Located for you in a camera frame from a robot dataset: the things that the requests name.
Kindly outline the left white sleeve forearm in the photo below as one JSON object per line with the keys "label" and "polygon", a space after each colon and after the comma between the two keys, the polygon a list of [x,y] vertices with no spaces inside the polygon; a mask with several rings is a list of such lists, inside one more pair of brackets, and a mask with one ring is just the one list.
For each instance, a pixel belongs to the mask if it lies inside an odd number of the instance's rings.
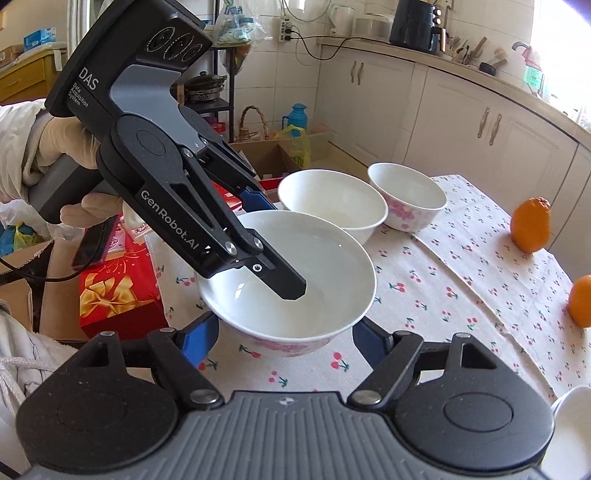
{"label": "left white sleeve forearm", "polygon": [[41,134],[51,116],[45,100],[24,101],[1,107],[1,202],[27,200],[28,189],[38,184],[46,167],[35,160]]}

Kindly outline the left gloved hand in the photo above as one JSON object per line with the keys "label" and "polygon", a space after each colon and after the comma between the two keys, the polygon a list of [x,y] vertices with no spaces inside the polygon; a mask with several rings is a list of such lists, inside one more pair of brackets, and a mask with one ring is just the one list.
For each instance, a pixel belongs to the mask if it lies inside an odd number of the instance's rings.
{"label": "left gloved hand", "polygon": [[[40,136],[35,163],[46,174],[55,162],[67,155],[86,169],[96,169],[96,153],[99,141],[76,118],[49,116]],[[101,223],[107,218],[123,213],[124,221],[131,230],[144,225],[143,219],[119,196],[94,192],[85,195],[73,205],[60,209],[62,223],[86,228]]]}

